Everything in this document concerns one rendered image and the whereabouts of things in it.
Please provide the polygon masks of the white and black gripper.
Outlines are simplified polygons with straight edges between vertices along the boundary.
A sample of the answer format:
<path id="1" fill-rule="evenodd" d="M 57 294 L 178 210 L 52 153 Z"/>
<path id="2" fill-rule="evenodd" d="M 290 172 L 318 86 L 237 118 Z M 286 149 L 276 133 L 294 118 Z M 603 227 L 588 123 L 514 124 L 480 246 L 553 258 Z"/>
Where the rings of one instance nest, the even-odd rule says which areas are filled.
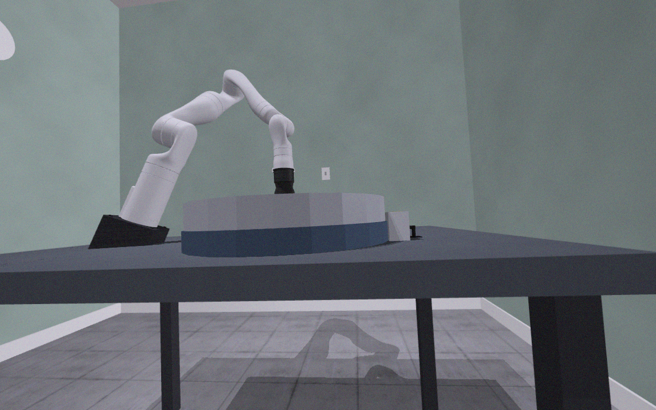
<path id="1" fill-rule="evenodd" d="M 291 155 L 276 155 L 272 173 L 276 185 L 275 194 L 295 194 L 293 189 L 295 168 Z"/>

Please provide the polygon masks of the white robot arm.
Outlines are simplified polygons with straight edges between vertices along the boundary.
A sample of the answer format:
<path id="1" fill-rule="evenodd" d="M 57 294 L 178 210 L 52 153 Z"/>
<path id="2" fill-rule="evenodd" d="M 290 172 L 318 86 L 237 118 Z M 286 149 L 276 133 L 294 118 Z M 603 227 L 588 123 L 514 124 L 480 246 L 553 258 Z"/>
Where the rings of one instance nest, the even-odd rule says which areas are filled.
<path id="1" fill-rule="evenodd" d="M 293 122 L 270 105 L 243 73 L 226 70 L 220 94 L 204 92 L 181 108 L 162 115 L 155 122 L 151 130 L 153 139 L 171 150 L 147 157 L 119 217 L 139 225 L 157 227 L 179 173 L 197 140 L 197 128 L 194 125 L 210 124 L 232 105 L 244 99 L 244 96 L 253 113 L 269 125 L 274 157 L 292 156 L 292 144 L 287 137 L 294 133 Z"/>

